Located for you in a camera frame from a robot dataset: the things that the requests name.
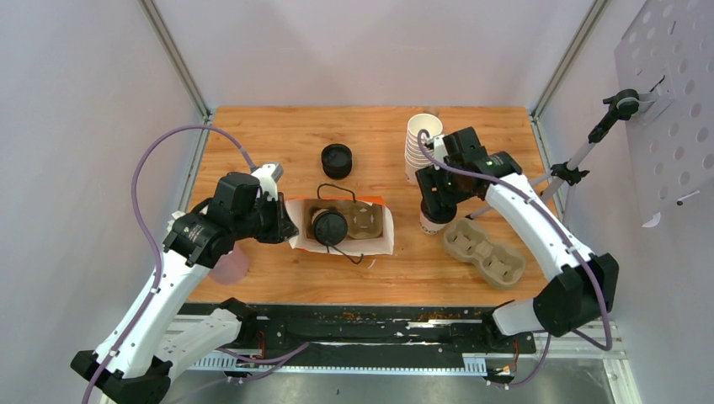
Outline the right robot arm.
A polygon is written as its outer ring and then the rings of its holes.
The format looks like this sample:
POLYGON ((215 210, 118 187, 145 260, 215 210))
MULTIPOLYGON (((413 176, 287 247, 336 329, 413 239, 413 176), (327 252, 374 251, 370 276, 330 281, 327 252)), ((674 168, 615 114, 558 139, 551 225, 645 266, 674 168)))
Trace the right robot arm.
POLYGON ((502 351, 522 332, 561 337, 596 319, 609 325, 618 263, 581 243, 552 214, 507 152, 489 154, 471 127, 438 136, 422 129, 417 144, 430 162, 416 172, 424 222, 444 226, 456 218, 460 203, 479 198, 511 225, 546 278, 546 287, 536 297, 492 311, 480 330, 486 348, 502 351))

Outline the white paper coffee cup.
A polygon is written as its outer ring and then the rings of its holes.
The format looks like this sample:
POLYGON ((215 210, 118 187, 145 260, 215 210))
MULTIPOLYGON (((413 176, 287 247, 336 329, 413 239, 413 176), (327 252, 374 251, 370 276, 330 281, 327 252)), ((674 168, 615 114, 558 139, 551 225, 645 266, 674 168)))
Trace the white paper coffee cup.
POLYGON ((432 222, 425 216, 420 216, 419 217, 419 225, 421 230, 428 235, 435 235, 439 233, 443 228, 445 228, 449 222, 447 221, 446 223, 437 223, 437 222, 432 222))

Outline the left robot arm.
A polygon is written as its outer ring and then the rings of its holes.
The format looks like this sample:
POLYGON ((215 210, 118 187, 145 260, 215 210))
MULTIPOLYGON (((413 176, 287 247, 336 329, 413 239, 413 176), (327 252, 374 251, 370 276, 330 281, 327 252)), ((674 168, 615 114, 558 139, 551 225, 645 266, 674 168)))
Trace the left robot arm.
POLYGON ((257 313, 241 301, 222 302, 178 336, 164 337, 195 287, 237 241, 279 244, 297 236, 277 183, 278 163, 251 173, 228 173, 214 195, 177 212, 158 263, 117 328, 95 349, 78 352, 72 369, 115 403, 159 403, 187 368, 229 343, 251 346, 257 313))

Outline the orange paper takeout bag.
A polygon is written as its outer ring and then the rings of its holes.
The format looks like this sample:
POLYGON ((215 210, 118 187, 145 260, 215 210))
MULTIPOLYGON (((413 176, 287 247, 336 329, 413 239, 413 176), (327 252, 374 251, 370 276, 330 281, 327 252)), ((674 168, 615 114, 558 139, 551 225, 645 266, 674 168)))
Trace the orange paper takeout bag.
POLYGON ((289 240, 294 249, 341 255, 355 264, 366 256, 394 253, 393 215, 381 196, 359 196, 323 183, 315 197, 288 199, 285 208, 298 229, 289 240))

